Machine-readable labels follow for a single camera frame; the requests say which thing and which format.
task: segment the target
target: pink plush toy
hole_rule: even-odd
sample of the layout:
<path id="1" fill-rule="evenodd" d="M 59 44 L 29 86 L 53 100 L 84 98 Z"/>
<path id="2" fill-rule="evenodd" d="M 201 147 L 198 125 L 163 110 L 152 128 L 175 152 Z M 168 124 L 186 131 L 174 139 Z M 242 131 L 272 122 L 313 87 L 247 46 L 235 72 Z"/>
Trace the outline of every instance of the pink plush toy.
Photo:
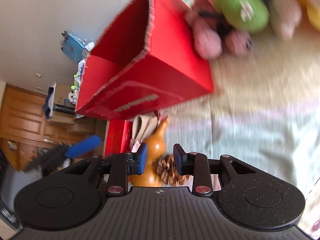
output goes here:
<path id="1" fill-rule="evenodd" d="M 200 57 L 210 60 L 220 56 L 221 39 L 236 55 L 244 56 L 252 50 L 249 33 L 233 29 L 207 0 L 195 0 L 191 9 L 185 20 L 193 30 L 194 47 Z"/>

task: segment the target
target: blue handle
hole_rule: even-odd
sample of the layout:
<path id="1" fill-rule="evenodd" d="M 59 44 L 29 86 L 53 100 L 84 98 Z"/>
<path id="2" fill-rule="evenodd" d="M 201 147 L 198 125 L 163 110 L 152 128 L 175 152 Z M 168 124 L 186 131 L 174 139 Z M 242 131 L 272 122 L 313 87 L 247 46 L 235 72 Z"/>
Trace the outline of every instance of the blue handle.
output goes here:
<path id="1" fill-rule="evenodd" d="M 92 135 L 89 138 L 71 146 L 66 152 L 66 157 L 76 158 L 82 154 L 90 152 L 101 144 L 101 138 L 98 135 Z"/>

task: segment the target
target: door handle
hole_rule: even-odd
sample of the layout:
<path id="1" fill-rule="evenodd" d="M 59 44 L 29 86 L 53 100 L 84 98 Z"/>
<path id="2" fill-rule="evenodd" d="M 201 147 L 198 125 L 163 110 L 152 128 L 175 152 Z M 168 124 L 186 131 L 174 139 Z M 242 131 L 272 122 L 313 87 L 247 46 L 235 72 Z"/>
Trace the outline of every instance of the door handle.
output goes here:
<path id="1" fill-rule="evenodd" d="M 42 140 L 43 140 L 44 142 L 46 142 L 46 143 L 54 143 L 54 141 L 49 140 L 49 139 L 45 139 L 45 138 L 43 138 Z"/>

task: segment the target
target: open red box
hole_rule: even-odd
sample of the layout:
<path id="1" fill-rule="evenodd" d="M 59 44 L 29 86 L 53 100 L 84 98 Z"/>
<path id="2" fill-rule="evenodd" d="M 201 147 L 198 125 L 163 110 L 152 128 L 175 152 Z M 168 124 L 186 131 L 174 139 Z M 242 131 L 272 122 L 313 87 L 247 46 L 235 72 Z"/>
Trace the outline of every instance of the open red box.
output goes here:
<path id="1" fill-rule="evenodd" d="M 181 0 L 133 0 L 87 59 L 76 112 L 127 119 L 213 91 Z"/>

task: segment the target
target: stuffed animal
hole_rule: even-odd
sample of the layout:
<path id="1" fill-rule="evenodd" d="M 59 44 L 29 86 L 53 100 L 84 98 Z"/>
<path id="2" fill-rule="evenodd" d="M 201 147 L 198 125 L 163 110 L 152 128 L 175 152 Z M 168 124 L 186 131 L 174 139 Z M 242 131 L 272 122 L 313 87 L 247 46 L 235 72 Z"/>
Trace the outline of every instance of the stuffed animal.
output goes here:
<path id="1" fill-rule="evenodd" d="M 306 0 L 310 22 L 320 29 L 320 0 Z M 265 0 L 270 12 L 270 23 L 276 35 L 291 39 L 302 18 L 298 0 Z"/>
<path id="2" fill-rule="evenodd" d="M 236 55 L 246 55 L 253 43 L 247 31 L 235 30 L 217 13 L 207 0 L 195 0 L 185 20 L 193 30 L 195 51 L 203 59 L 214 59 L 222 53 L 224 39 L 227 48 Z"/>
<path id="3" fill-rule="evenodd" d="M 269 12 L 262 0 L 208 0 L 236 30 L 256 33 L 269 22 Z"/>

